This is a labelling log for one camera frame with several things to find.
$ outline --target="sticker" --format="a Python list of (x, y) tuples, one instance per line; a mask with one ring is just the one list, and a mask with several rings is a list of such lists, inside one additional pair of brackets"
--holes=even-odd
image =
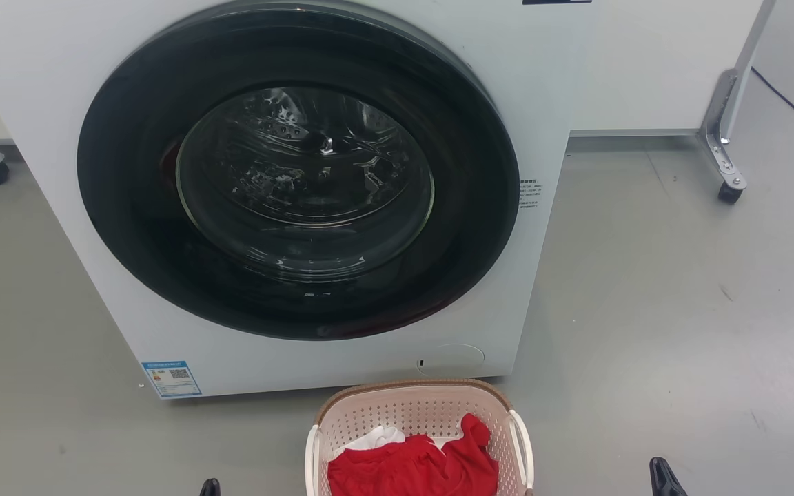
[(201, 394), (195, 377), (185, 362), (143, 362), (143, 368), (162, 398)]
[(520, 208), (537, 208), (541, 200), (541, 191), (544, 187), (538, 179), (523, 179), (520, 181)]

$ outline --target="concrete floor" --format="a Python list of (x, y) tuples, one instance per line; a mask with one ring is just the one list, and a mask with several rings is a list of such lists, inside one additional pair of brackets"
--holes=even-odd
[[(517, 367), (536, 492), (794, 494), (794, 113), (751, 81), (734, 207), (687, 139), (574, 141)], [(32, 176), (0, 186), (0, 495), (299, 495), (333, 390), (161, 402)]]

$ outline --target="plastic laundry basket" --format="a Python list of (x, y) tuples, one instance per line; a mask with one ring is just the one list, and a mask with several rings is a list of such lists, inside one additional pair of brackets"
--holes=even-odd
[(325, 404), (305, 444), (308, 496), (331, 496), (327, 464), (338, 448), (378, 426), (406, 436), (458, 437), (459, 421), (473, 413), (489, 427), (489, 456), (498, 461), (498, 496), (531, 496), (535, 466), (529, 433), (510, 402), (472, 379), (404, 380), (350, 387)]

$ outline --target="front-loading washing machine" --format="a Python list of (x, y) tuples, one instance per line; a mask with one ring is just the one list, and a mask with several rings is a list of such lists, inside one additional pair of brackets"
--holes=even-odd
[(0, 0), (0, 114), (162, 398), (506, 375), (592, 9)]

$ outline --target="washing machine door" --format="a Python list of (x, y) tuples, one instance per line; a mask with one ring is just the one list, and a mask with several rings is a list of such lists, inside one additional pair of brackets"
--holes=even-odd
[(513, 229), (507, 132), (466, 65), (360, 6), (228, 4), (131, 54), (91, 104), (102, 240), (190, 313), (345, 339), (467, 292)]

